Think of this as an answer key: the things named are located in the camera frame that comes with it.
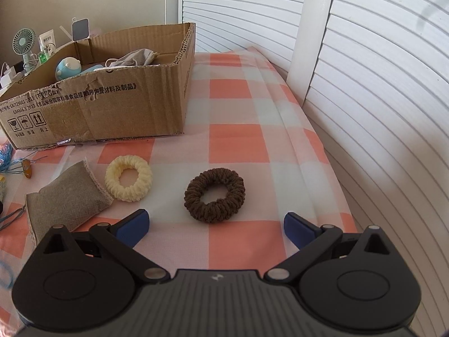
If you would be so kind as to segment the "cream hair scrunchie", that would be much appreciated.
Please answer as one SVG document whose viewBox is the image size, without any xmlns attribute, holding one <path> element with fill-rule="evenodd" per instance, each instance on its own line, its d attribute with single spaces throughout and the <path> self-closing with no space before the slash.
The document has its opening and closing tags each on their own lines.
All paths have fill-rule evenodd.
<svg viewBox="0 0 449 337">
<path fill-rule="evenodd" d="M 137 155 L 122 155 L 110 162 L 104 177 L 108 192 L 122 202 L 142 200 L 152 187 L 148 162 Z"/>
</svg>

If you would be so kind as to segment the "grey fabric pouch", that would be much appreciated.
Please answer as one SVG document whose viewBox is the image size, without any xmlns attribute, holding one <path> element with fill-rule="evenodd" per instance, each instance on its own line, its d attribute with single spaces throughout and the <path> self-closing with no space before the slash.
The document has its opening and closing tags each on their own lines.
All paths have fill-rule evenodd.
<svg viewBox="0 0 449 337">
<path fill-rule="evenodd" d="M 73 164 L 54 181 L 26 195 L 28 223 L 35 243 L 54 225 L 74 231 L 112 205 L 86 160 Z"/>
<path fill-rule="evenodd" d="M 147 66 L 157 58 L 158 53 L 151 49 L 136 49 L 119 59 L 107 59 L 106 67 L 133 67 L 133 66 Z"/>
</svg>

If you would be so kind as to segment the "brown hair scrunchie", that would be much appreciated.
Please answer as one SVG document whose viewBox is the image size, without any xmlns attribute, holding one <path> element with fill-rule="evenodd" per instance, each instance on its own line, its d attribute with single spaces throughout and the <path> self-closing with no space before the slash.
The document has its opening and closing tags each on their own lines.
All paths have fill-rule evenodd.
<svg viewBox="0 0 449 337">
<path fill-rule="evenodd" d="M 236 215 L 245 202 L 244 179 L 223 167 L 203 171 L 184 192 L 184 206 L 197 221 L 217 224 Z"/>
</svg>

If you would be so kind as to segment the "orange small toy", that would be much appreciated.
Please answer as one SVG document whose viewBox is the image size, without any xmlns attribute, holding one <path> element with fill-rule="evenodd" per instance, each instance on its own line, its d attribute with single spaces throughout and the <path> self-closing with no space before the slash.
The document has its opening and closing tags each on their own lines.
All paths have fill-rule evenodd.
<svg viewBox="0 0 449 337">
<path fill-rule="evenodd" d="M 31 161 L 28 159 L 23 159 L 21 161 L 21 166 L 22 166 L 22 172 L 23 172 L 24 176 L 27 179 L 30 179 L 33 174 Z"/>
</svg>

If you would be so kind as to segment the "blue white plush toy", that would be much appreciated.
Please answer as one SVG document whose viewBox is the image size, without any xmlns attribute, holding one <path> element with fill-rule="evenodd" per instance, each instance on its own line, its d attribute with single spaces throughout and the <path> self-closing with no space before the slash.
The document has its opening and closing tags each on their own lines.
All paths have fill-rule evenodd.
<svg viewBox="0 0 449 337">
<path fill-rule="evenodd" d="M 55 77 L 57 81 L 71 78 L 81 73 L 81 62 L 74 57 L 62 59 L 56 67 Z"/>
</svg>

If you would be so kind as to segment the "blue tassel sachet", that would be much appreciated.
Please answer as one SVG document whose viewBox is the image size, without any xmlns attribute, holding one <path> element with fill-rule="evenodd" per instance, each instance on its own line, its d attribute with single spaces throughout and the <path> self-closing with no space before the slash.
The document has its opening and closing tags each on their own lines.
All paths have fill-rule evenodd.
<svg viewBox="0 0 449 337">
<path fill-rule="evenodd" d="M 12 144 L 10 142 L 5 142 L 1 144 L 1 230 L 2 231 L 7 227 L 9 227 L 18 218 L 20 218 L 26 209 L 26 206 L 22 205 L 18 210 L 9 212 L 8 214 L 4 215 L 4 198 L 7 192 L 6 175 L 23 174 L 21 166 L 21 161 L 23 159 L 30 160 L 33 165 L 37 161 L 46 158 L 46 155 L 44 155 L 34 160 L 31 159 L 30 157 L 35 153 L 36 151 L 26 155 L 25 157 L 13 159 L 14 149 L 12 147 Z"/>
</svg>

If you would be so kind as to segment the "blue surgical mask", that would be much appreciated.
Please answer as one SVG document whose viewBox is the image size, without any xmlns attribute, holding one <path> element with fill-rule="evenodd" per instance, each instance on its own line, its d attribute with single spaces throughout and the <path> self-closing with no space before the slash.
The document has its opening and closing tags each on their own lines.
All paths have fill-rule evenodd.
<svg viewBox="0 0 449 337">
<path fill-rule="evenodd" d="M 85 75 L 85 74 L 91 73 L 91 72 L 112 72 L 113 70 L 121 68 L 120 65 L 113 66 L 113 63 L 114 63 L 113 59 L 108 59 L 103 64 L 98 63 L 95 65 L 92 65 L 89 68 L 82 69 L 80 74 Z"/>
</svg>

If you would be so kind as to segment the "pink checkered tablecloth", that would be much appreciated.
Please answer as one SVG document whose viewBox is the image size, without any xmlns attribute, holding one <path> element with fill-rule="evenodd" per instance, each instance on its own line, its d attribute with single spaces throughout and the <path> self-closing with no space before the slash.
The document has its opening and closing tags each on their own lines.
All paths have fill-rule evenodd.
<svg viewBox="0 0 449 337">
<path fill-rule="evenodd" d="M 66 145 L 31 154 L 33 175 L 6 177 L 6 212 L 78 161 L 104 180 L 109 163 L 137 155 L 153 183 L 138 202 L 114 202 L 94 218 L 115 223 L 139 208 L 151 217 L 136 250 L 168 272 L 180 268 L 265 272 L 295 252 L 282 221 L 293 211 L 308 221 L 354 232 L 355 222 L 324 146 L 293 93 L 258 51 L 198 53 L 181 135 Z M 244 205 L 230 220 L 204 224 L 184 206 L 189 182 L 223 167 L 244 180 Z"/>
</svg>

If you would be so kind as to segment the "brown cardboard box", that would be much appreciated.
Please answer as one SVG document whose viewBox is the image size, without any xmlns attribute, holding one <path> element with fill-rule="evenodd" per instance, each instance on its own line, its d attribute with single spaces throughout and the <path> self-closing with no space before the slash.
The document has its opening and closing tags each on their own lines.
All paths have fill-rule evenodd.
<svg viewBox="0 0 449 337">
<path fill-rule="evenodd" d="M 57 81 L 62 59 L 81 70 L 136 49 L 152 64 Z M 17 149 L 179 135 L 184 131 L 196 50 L 194 23 L 152 25 L 67 44 L 1 96 L 1 129 Z"/>
</svg>

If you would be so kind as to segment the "white power adapter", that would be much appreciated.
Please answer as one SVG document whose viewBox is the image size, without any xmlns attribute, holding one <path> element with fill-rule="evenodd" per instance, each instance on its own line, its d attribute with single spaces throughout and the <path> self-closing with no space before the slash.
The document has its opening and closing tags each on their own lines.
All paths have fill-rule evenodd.
<svg viewBox="0 0 449 337">
<path fill-rule="evenodd" d="M 7 69 L 1 74 L 1 87 L 7 88 L 22 77 L 23 72 L 17 72 L 14 66 L 8 66 Z"/>
</svg>

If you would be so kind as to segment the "white louvered door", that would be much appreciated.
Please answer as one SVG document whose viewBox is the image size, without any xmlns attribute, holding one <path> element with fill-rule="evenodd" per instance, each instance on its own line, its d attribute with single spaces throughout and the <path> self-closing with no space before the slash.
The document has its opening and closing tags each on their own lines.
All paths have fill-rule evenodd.
<svg viewBox="0 0 449 337">
<path fill-rule="evenodd" d="M 287 81 L 359 227 L 418 279 L 421 336 L 448 330 L 448 0 L 304 0 Z"/>
</svg>

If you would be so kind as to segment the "green small bottle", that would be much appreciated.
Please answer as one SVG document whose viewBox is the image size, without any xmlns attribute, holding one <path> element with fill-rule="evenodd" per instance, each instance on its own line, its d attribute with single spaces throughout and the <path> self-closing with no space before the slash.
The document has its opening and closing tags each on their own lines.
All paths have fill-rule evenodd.
<svg viewBox="0 0 449 337">
<path fill-rule="evenodd" d="M 48 57 L 44 51 L 40 51 L 38 53 L 38 59 L 40 64 L 44 64 L 48 60 Z"/>
</svg>

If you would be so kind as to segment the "white cosmetic box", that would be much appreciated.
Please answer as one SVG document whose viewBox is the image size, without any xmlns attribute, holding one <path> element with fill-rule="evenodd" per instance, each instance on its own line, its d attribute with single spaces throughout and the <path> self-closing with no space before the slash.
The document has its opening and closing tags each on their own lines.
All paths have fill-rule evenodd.
<svg viewBox="0 0 449 337">
<path fill-rule="evenodd" d="M 40 49 L 49 53 L 50 55 L 54 54 L 56 51 L 56 39 L 54 30 L 49 30 L 39 35 L 39 44 Z"/>
</svg>

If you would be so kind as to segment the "phone stand with mirror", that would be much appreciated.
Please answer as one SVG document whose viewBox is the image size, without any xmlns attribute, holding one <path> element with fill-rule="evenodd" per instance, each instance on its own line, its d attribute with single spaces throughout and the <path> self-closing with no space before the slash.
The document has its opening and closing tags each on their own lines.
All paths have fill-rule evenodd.
<svg viewBox="0 0 449 337">
<path fill-rule="evenodd" d="M 79 41 L 88 39 L 90 36 L 90 23 L 88 18 L 72 21 L 72 40 Z"/>
</svg>

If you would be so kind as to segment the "green handheld fan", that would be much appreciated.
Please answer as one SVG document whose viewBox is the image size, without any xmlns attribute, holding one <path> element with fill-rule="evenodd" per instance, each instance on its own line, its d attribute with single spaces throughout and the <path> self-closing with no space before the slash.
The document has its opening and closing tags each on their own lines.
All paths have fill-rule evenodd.
<svg viewBox="0 0 449 337">
<path fill-rule="evenodd" d="M 33 68 L 31 50 L 35 44 L 36 35 L 30 28 L 21 28 L 12 40 L 12 49 L 15 54 L 22 56 L 23 67 L 26 72 Z"/>
</svg>

